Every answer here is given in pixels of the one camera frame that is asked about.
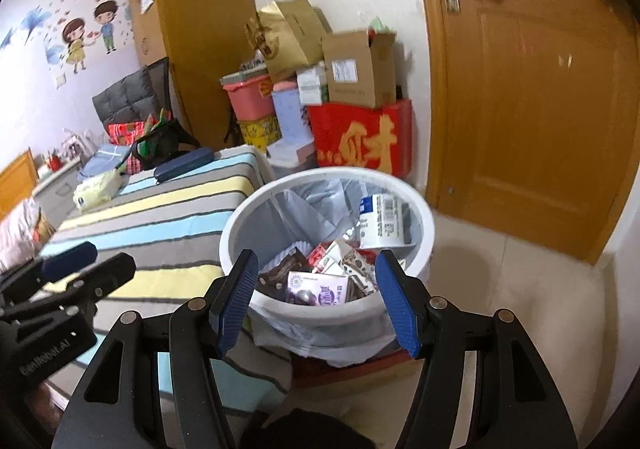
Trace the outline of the purple milk carton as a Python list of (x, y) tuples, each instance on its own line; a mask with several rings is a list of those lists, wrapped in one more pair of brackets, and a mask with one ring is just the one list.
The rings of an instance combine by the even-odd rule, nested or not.
[(327, 273), (291, 271), (288, 274), (288, 301), (297, 305), (330, 307), (346, 303), (349, 279)]

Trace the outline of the white wrapper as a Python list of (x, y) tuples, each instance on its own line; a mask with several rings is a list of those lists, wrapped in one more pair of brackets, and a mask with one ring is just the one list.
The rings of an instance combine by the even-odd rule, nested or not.
[(373, 265), (344, 240), (333, 241), (316, 268), (318, 273), (349, 277), (363, 295), (370, 295), (378, 289)]

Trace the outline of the white blue yogurt cup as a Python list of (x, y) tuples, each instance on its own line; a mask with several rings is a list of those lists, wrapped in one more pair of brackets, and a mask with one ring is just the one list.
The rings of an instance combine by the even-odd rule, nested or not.
[(386, 193), (367, 195), (359, 204), (359, 243), (365, 250), (403, 247), (405, 224), (402, 203)]

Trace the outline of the brown snack wrapper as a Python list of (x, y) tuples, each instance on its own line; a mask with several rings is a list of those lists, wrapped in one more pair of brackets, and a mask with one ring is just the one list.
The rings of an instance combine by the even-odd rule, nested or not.
[(311, 272), (311, 265), (308, 263), (307, 257), (297, 247), (286, 251), (280, 261), (277, 261), (272, 268), (264, 269), (259, 273), (257, 291), (272, 299), (277, 299), (277, 301), (286, 302), (288, 300), (288, 275), (292, 271)]

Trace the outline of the floral bed quilt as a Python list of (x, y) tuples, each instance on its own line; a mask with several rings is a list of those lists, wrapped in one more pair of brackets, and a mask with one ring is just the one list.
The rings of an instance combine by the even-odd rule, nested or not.
[(37, 257), (54, 232), (55, 227), (31, 196), (18, 203), (1, 221), (1, 272)]

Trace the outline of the grey drawer cabinet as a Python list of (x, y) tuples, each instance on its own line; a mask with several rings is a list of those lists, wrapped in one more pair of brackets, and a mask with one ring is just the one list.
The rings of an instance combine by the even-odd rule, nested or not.
[(81, 167), (81, 159), (76, 157), (44, 178), (32, 190), (32, 197), (55, 229), (58, 229), (75, 209), (73, 194), (79, 183), (78, 174)]

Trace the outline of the wooden headboard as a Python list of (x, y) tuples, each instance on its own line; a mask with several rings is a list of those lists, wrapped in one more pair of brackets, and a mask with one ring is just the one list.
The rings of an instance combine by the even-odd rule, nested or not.
[(18, 203), (29, 198), (38, 176), (32, 150), (27, 149), (0, 175), (0, 217), (4, 219)]

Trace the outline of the folded blue cloth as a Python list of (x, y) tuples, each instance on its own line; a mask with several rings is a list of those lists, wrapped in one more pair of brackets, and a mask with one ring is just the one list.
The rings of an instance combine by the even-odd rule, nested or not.
[(129, 146), (114, 146), (114, 144), (102, 144), (98, 151), (89, 158), (86, 164), (79, 169), (77, 180), (79, 182), (88, 178), (101, 175), (112, 169), (120, 169), (125, 165), (129, 156)]

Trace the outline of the red plaid blanket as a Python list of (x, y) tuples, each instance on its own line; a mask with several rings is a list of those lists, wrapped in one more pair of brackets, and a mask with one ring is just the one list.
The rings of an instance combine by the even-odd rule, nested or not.
[[(137, 122), (131, 123), (108, 124), (107, 135), (110, 137), (111, 143), (116, 146), (132, 146), (136, 140), (149, 135), (160, 124), (168, 123), (171, 119), (171, 112), (161, 109), (159, 117), (151, 114), (144, 122), (137, 120)], [(142, 163), (134, 154), (127, 158), (125, 167), (122, 168), (122, 172), (127, 175), (134, 175), (142, 170)]]

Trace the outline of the grey padded chair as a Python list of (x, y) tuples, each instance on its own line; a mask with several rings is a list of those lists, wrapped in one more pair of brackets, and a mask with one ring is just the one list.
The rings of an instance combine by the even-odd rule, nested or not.
[(169, 60), (144, 66), (92, 98), (94, 109), (105, 129), (113, 124), (144, 122), (150, 115), (171, 111)]

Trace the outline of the lavender cylindrical container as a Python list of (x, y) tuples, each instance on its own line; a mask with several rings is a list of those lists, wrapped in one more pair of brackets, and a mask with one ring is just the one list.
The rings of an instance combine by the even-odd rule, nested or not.
[(314, 141), (306, 108), (299, 98), (295, 80), (281, 80), (272, 87), (272, 102), (276, 110), (282, 138), (289, 143)]

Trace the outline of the wooden wardrobe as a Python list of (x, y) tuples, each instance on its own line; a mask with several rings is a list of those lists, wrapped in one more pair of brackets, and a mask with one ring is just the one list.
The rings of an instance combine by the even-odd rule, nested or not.
[(244, 25), (254, 0), (129, 0), (134, 45), (143, 65), (169, 60), (177, 98), (174, 111), (184, 128), (215, 150), (237, 146), (222, 76), (252, 55)]

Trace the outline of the red gift box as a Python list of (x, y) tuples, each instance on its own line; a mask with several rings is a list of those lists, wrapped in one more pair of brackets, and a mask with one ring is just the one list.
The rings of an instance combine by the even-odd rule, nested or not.
[(321, 167), (363, 167), (406, 178), (412, 164), (412, 106), (402, 99), (369, 109), (328, 102), (308, 108)]

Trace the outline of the open cardboard box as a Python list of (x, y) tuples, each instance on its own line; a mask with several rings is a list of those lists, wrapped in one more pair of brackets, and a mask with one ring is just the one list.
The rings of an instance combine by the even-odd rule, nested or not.
[(396, 101), (396, 34), (358, 30), (322, 38), (331, 102), (378, 109)]

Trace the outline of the cartoon couple wall sticker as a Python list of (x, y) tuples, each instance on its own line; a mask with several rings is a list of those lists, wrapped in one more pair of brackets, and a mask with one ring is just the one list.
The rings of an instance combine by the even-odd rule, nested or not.
[(100, 42), (106, 54), (114, 53), (115, 19), (118, 5), (114, 0), (104, 0), (93, 10), (93, 21), (98, 24), (93, 30), (87, 26), (83, 18), (71, 19), (62, 29), (62, 41), (66, 47), (65, 64), (73, 74), (85, 71), (87, 68), (87, 49)]

